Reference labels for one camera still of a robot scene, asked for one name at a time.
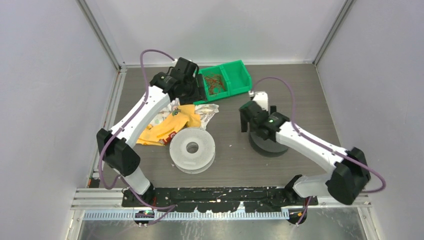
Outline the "dark grey cable spool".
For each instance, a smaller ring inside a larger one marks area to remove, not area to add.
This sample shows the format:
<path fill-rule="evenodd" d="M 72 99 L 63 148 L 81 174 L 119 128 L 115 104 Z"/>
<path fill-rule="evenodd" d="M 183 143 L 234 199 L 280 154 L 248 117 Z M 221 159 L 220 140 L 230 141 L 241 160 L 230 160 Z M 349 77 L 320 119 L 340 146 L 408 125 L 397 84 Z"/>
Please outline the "dark grey cable spool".
<path fill-rule="evenodd" d="M 274 142 L 270 139 L 264 140 L 255 132 L 248 132 L 248 141 L 251 148 L 263 157 L 277 158 L 285 154 L 289 148 L 286 145 Z"/>

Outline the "white plastic cable spool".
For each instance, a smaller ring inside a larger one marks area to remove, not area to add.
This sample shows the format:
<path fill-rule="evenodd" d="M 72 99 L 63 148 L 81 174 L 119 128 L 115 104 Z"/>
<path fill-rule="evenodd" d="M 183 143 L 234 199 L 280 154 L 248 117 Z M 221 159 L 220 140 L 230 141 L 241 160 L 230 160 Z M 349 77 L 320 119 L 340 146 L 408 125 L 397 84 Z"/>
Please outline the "white plastic cable spool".
<path fill-rule="evenodd" d="M 212 135 L 198 127 L 179 131 L 169 144 L 173 164 L 186 174 L 206 171 L 216 157 L 216 144 Z"/>

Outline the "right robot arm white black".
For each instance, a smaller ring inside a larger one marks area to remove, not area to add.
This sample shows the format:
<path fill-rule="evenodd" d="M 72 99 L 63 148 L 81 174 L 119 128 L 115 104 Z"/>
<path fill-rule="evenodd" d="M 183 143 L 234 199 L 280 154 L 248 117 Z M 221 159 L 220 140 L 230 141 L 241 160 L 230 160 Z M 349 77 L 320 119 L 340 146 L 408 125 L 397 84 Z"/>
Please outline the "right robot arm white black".
<path fill-rule="evenodd" d="M 371 179 L 365 154 L 330 143 L 300 129 L 279 112 L 268 112 L 250 100 L 239 108 L 242 132 L 250 130 L 262 140 L 270 140 L 297 151 L 325 170 L 315 176 L 296 175 L 287 185 L 285 198 L 299 205 L 307 197 L 331 196 L 339 203 L 352 205 Z"/>

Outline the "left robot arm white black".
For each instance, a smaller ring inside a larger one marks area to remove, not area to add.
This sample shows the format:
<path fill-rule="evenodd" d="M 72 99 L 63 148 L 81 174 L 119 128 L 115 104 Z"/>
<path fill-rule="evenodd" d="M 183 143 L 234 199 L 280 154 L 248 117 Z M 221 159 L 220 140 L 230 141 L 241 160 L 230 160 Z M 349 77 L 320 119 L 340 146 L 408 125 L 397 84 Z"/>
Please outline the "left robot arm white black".
<path fill-rule="evenodd" d="M 100 162 L 123 177 L 141 207 L 148 207 L 154 197 L 149 190 L 151 182 L 139 167 L 141 158 L 133 148 L 154 117 L 175 99 L 188 104 L 206 99 L 199 66 L 183 57 L 166 72 L 153 76 L 144 95 L 119 123 L 96 134 Z"/>

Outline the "floral patterned cloth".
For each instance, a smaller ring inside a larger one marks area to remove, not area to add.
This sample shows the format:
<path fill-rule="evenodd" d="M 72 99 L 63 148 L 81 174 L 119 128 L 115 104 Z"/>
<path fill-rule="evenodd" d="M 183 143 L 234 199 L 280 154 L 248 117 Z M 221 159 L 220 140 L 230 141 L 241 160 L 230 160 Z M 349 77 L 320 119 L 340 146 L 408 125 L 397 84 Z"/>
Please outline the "floral patterned cloth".
<path fill-rule="evenodd" d="M 170 114 L 177 110 L 179 106 L 179 100 L 173 100 L 153 118 L 147 128 L 150 129 L 162 123 Z M 218 112 L 219 106 L 217 104 L 199 104 L 194 106 L 194 113 L 200 117 L 200 128 L 204 130 L 212 117 Z"/>

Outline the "green three-compartment bin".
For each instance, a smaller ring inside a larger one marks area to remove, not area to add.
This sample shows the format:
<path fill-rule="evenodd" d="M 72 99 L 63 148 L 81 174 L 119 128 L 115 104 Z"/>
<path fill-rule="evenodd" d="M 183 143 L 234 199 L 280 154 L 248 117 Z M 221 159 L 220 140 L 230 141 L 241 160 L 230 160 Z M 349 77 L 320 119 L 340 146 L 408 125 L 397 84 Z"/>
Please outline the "green three-compartment bin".
<path fill-rule="evenodd" d="M 252 88 L 252 77 L 242 60 L 202 68 L 207 101 L 196 101 L 195 105 L 247 93 Z"/>

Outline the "yellow snack bag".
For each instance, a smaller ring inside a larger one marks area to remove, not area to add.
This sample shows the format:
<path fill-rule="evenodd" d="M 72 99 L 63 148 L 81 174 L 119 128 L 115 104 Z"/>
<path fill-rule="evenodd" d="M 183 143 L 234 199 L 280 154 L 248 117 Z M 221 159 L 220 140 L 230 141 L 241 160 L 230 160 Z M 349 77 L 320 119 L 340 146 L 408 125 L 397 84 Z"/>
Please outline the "yellow snack bag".
<path fill-rule="evenodd" d="M 177 106 L 161 123 L 149 124 L 138 137 L 136 144 L 165 146 L 185 127 L 201 127 L 201 117 L 193 104 Z"/>

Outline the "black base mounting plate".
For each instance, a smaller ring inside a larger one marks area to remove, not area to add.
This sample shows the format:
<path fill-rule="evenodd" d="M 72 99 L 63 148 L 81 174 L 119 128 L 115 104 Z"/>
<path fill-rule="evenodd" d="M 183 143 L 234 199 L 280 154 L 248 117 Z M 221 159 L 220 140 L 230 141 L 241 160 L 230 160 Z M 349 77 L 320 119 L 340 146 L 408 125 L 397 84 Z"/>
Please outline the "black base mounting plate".
<path fill-rule="evenodd" d="M 282 207 L 303 207 L 308 200 L 295 196 L 291 191 L 276 186 L 257 187 L 156 187 L 142 195 L 148 205 L 166 212 L 175 206 L 174 212 L 212 213 L 235 212 L 244 205 L 247 213 L 278 212 Z"/>

